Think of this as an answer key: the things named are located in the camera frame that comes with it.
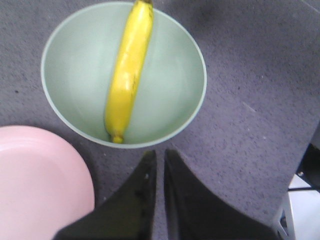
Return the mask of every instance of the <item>light green bowl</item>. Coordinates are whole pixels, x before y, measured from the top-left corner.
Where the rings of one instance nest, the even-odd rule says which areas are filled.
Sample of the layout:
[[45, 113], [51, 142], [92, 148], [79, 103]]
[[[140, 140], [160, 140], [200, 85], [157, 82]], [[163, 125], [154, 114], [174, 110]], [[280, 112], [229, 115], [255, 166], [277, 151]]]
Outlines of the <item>light green bowl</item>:
[[154, 10], [152, 36], [124, 144], [110, 142], [104, 110], [130, 2], [86, 7], [64, 20], [43, 51], [45, 95], [60, 119], [83, 137], [133, 149], [166, 141], [196, 116], [207, 86], [206, 65], [190, 34]]

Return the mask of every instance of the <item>pink plate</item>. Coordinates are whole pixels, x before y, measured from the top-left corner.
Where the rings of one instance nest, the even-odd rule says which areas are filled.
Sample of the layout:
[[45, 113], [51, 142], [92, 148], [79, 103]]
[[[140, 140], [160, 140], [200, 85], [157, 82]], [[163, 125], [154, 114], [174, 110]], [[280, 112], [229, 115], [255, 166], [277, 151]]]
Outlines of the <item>pink plate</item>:
[[1, 240], [51, 240], [94, 202], [88, 168], [68, 142], [36, 127], [0, 127]]

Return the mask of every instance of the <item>banana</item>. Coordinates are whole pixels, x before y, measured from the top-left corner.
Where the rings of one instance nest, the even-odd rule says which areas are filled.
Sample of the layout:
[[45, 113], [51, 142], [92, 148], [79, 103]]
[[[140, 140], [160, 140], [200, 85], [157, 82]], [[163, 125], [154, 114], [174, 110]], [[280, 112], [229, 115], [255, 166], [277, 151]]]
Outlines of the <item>banana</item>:
[[153, 19], [152, 0], [135, 0], [126, 21], [105, 105], [105, 129], [114, 143], [123, 143], [130, 122]]

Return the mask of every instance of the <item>banana tip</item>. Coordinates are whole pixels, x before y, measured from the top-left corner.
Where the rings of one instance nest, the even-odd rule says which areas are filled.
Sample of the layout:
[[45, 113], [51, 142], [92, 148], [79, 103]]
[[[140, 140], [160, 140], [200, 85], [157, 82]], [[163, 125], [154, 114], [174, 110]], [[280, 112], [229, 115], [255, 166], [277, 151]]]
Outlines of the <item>banana tip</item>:
[[113, 136], [112, 142], [115, 144], [122, 144], [124, 142], [124, 139], [121, 136]]

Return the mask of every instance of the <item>white object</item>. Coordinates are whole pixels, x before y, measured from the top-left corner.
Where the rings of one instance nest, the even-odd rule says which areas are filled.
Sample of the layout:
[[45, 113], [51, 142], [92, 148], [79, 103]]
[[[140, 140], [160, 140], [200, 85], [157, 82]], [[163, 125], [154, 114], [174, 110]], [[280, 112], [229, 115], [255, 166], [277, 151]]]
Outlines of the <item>white object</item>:
[[[289, 189], [308, 187], [310, 185], [296, 174], [289, 185]], [[320, 193], [316, 190], [288, 191], [272, 228], [284, 240], [320, 240]]]

